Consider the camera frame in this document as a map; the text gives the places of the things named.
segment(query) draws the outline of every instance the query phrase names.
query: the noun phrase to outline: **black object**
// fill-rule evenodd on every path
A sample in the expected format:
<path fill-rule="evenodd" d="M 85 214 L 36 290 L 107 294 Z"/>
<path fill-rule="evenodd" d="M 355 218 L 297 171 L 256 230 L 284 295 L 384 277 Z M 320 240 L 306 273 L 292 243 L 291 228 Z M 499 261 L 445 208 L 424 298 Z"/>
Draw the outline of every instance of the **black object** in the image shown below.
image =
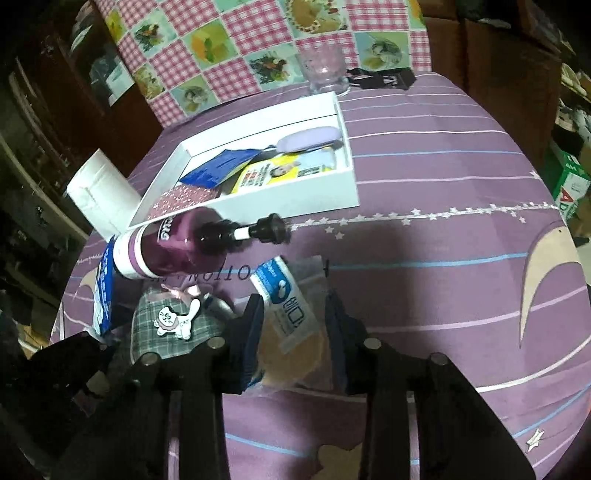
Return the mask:
<path fill-rule="evenodd" d="M 0 340 L 0 404 L 8 419 L 5 428 L 36 465 L 50 468 L 86 422 L 72 397 L 87 391 L 86 383 L 106 368 L 113 349 L 81 332 L 27 360 L 14 324 L 4 315 L 0 315 Z M 27 433 L 26 439 L 21 432 Z"/>
<path fill-rule="evenodd" d="M 589 238 L 586 236 L 574 236 L 573 242 L 575 247 L 582 247 L 583 245 L 587 245 L 589 243 Z"/>
<path fill-rule="evenodd" d="M 359 86 L 363 90 L 374 88 L 408 90 L 415 82 L 416 77 L 411 69 L 390 69 L 371 72 L 357 68 L 347 70 L 347 79 L 351 85 Z"/>
<path fill-rule="evenodd" d="M 248 228 L 248 234 L 251 238 L 258 238 L 262 244 L 273 242 L 274 245 L 279 245 L 289 240 L 289 230 L 285 221 L 276 213 L 258 219 Z"/>
<path fill-rule="evenodd" d="M 180 478 L 229 479 L 222 393 L 240 394 L 256 370 L 264 304 L 251 295 L 222 337 L 187 355 L 145 353 L 74 438 L 52 480 L 164 478 L 170 393 L 183 390 Z"/>
<path fill-rule="evenodd" d="M 229 480 L 222 393 L 239 394 L 255 370 L 264 305 L 251 295 L 221 337 L 162 360 L 145 353 L 74 439 L 52 480 L 164 478 L 165 425 L 172 390 L 183 390 L 180 479 Z M 401 355 L 346 315 L 335 294 L 326 323 L 336 375 L 348 394 L 366 393 L 359 479 L 408 480 L 407 391 L 414 393 L 421 480 L 534 480 L 501 421 L 442 353 Z"/>
<path fill-rule="evenodd" d="M 408 391 L 417 412 L 421 480 L 535 479 L 511 434 L 446 355 L 423 360 L 369 338 L 335 294 L 325 317 L 342 387 L 368 395 L 359 479 L 410 478 Z"/>
<path fill-rule="evenodd" d="M 220 255 L 226 251 L 234 251 L 239 248 L 244 240 L 237 240 L 234 231 L 242 228 L 242 225 L 230 220 L 204 223 L 199 227 L 198 237 L 201 250 L 206 255 Z M 256 223 L 248 226 L 250 238 L 256 238 L 261 243 L 273 242 L 279 245 L 288 239 L 288 231 L 283 220 L 276 213 L 268 217 L 259 218 Z"/>

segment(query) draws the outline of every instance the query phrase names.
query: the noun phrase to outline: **glass cup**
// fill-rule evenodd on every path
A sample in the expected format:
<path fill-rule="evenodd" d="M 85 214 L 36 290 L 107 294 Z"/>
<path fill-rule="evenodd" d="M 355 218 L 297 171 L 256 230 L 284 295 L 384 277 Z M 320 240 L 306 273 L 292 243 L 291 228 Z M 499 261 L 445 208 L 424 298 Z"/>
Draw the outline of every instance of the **glass cup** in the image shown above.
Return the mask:
<path fill-rule="evenodd" d="M 312 93 L 334 92 L 337 95 L 349 90 L 347 64 L 338 45 L 324 45 L 298 53 L 298 62 Z"/>

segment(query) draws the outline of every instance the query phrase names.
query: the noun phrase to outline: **white box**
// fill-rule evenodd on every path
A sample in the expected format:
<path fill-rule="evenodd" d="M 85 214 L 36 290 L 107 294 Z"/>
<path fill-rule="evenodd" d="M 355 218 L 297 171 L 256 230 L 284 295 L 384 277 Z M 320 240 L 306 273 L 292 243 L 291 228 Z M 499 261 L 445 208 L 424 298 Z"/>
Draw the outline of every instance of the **white box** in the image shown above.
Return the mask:
<path fill-rule="evenodd" d="M 179 178 L 223 150 L 267 148 L 289 134 L 312 127 L 337 127 L 342 146 L 335 150 L 336 169 L 232 193 L 147 220 L 152 205 Z M 182 141 L 144 194 L 130 228 L 153 223 L 181 212 L 207 206 L 222 218 L 243 225 L 277 213 L 284 218 L 359 205 L 353 158 L 345 121 L 334 93 L 313 95 L 242 115 Z"/>

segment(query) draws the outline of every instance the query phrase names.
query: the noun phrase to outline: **black clamp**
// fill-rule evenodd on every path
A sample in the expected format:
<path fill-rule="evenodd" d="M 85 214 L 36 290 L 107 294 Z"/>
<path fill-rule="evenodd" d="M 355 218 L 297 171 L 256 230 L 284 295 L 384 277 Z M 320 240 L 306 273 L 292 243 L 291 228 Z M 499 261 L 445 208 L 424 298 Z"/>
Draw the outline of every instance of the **black clamp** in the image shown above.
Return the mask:
<path fill-rule="evenodd" d="M 408 90 L 417 79 L 409 68 L 389 69 L 372 72 L 360 68 L 347 70 L 347 79 L 351 85 L 363 90 L 374 88 L 396 88 Z"/>

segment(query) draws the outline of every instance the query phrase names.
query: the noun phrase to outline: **metal screw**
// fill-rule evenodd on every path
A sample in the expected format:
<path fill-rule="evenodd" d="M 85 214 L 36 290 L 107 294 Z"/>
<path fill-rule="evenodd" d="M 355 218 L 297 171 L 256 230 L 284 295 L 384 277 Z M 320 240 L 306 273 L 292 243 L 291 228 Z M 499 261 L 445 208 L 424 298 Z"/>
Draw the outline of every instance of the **metal screw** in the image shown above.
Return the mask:
<path fill-rule="evenodd" d="M 212 337 L 207 341 L 207 346 L 212 349 L 221 348 L 226 344 L 222 337 Z"/>
<path fill-rule="evenodd" d="M 157 353 L 148 352 L 142 355 L 141 361 L 146 367 L 148 367 L 150 365 L 154 365 L 158 359 L 159 357 Z"/>
<path fill-rule="evenodd" d="M 441 367 L 449 363 L 449 358 L 447 357 L 447 355 L 439 352 L 432 353 L 430 360 L 434 364 L 440 365 Z"/>
<path fill-rule="evenodd" d="M 377 338 L 366 338 L 363 341 L 363 345 L 365 345 L 365 348 L 369 348 L 370 350 L 378 350 L 382 346 L 382 342 L 380 342 Z"/>

